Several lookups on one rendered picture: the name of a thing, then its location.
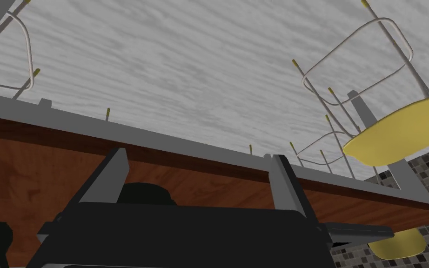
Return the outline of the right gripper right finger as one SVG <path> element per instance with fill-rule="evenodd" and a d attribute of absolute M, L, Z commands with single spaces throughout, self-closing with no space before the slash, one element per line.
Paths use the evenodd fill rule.
<path fill-rule="evenodd" d="M 268 174 L 275 209 L 293 210 L 314 219 L 314 210 L 284 155 L 274 154 Z"/>

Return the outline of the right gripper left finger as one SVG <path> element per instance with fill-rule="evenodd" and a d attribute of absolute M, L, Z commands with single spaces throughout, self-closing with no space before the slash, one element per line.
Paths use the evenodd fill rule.
<path fill-rule="evenodd" d="M 77 202 L 116 203 L 128 172 L 126 149 L 112 149 L 82 187 Z"/>

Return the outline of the brown wooden table grey rim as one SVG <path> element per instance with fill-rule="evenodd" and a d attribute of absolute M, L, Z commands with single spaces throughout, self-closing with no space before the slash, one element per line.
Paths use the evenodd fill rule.
<path fill-rule="evenodd" d="M 11 266 L 29 263 L 36 233 L 115 147 L 127 181 L 166 188 L 179 205 L 273 209 L 270 160 L 0 96 L 0 221 L 14 231 Z M 410 192 L 292 166 L 319 221 L 429 225 L 429 201 Z"/>

